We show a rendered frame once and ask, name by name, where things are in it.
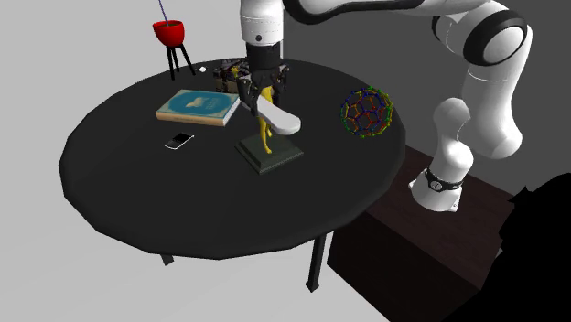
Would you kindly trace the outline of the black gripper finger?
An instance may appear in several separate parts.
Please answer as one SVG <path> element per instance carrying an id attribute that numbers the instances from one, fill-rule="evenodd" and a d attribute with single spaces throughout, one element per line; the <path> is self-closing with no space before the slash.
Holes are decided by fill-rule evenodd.
<path id="1" fill-rule="evenodd" d="M 272 99 L 273 104 L 279 104 L 281 96 L 287 89 L 287 75 L 290 71 L 288 65 L 280 65 L 279 71 L 272 75 Z"/>
<path id="2" fill-rule="evenodd" d="M 259 115 L 257 101 L 261 90 L 247 78 L 238 79 L 237 88 L 242 104 L 249 109 L 252 116 L 257 117 Z"/>

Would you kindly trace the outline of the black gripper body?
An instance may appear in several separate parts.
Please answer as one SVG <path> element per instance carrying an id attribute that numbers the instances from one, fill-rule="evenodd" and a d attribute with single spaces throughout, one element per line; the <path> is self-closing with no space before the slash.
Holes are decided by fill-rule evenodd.
<path id="1" fill-rule="evenodd" d="M 272 85 L 272 75 L 279 71 L 282 65 L 281 43 L 276 42 L 271 46 L 255 46 L 246 44 L 247 60 L 250 69 L 250 80 L 256 86 Z"/>

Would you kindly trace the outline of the dark patterned box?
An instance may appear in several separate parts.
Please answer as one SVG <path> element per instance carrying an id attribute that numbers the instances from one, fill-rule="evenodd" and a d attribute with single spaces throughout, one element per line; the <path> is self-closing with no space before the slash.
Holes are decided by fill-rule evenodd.
<path id="1" fill-rule="evenodd" d="M 250 79 L 247 58 L 223 59 L 221 65 L 213 70 L 216 91 L 238 94 L 238 80 Z"/>

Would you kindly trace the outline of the blue and tan book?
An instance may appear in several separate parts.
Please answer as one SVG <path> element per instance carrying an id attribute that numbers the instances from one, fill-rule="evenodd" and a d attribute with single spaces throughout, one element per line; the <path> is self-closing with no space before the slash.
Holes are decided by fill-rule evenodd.
<path id="1" fill-rule="evenodd" d="M 224 127 L 241 103 L 238 94 L 179 90 L 157 111 L 161 121 Z"/>

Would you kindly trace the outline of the yellow figure with white board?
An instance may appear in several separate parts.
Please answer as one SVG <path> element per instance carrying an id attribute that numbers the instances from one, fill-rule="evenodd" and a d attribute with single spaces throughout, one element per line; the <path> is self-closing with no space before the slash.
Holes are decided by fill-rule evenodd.
<path id="1" fill-rule="evenodd" d="M 301 129 L 301 121 L 281 110 L 272 98 L 272 87 L 257 97 L 257 133 L 236 144 L 237 151 L 259 174 L 265 174 L 301 157 L 304 152 L 287 137 Z"/>

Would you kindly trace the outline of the black and white phone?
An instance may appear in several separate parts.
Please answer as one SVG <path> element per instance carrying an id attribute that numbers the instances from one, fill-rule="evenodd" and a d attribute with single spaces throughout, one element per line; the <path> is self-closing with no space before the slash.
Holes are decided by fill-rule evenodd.
<path id="1" fill-rule="evenodd" d="M 171 139 L 169 139 L 165 144 L 164 147 L 170 150 L 178 150 L 181 146 L 183 146 L 187 141 L 194 138 L 194 134 L 186 134 L 186 133 L 178 133 Z"/>

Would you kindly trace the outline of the red pot on black tripod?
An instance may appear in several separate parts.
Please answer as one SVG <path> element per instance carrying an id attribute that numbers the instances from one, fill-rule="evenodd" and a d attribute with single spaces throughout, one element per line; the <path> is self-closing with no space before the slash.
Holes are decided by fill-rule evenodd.
<path id="1" fill-rule="evenodd" d="M 184 46 L 184 39 L 185 39 L 184 24 L 179 20 L 168 19 L 162 4 L 162 0 L 157 0 L 157 1 L 159 3 L 163 19 L 161 21 L 155 22 L 152 25 L 152 27 L 156 35 L 156 38 L 166 49 L 167 61 L 169 66 L 169 75 L 171 80 L 174 80 L 176 78 L 175 72 L 180 72 L 177 49 L 181 51 L 185 61 L 188 64 L 191 74 L 195 76 L 196 71 L 189 58 L 189 54 Z"/>

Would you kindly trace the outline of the round black table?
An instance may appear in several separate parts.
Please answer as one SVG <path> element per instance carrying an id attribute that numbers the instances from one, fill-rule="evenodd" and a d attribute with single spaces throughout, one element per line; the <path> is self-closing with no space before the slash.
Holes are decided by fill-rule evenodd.
<path id="1" fill-rule="evenodd" d="M 359 217 L 391 186 L 404 160 L 406 131 L 394 116 L 381 135 L 347 132 L 340 107 L 363 82 L 318 64 L 290 60 L 282 109 L 302 126 L 304 154 L 259 175 L 236 144 L 257 133 L 241 108 L 224 127 L 173 123 L 156 110 L 181 89 L 211 91 L 218 60 L 143 79 L 89 112 L 59 161 L 67 201 L 92 227 L 158 254 L 223 260 L 312 242 L 307 287 L 315 290 L 326 236 Z M 201 73 L 200 67 L 207 71 Z M 194 134 L 178 150 L 164 144 Z"/>

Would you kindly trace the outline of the dark brown robot stand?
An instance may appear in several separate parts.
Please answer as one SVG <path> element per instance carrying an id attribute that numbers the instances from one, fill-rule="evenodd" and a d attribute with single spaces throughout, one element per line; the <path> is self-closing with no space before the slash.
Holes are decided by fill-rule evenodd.
<path id="1" fill-rule="evenodd" d="M 468 176 L 456 212 L 415 203 L 408 183 L 429 156 L 405 149 L 389 189 L 336 230 L 328 266 L 389 322 L 442 322 L 482 287 L 511 194 Z"/>

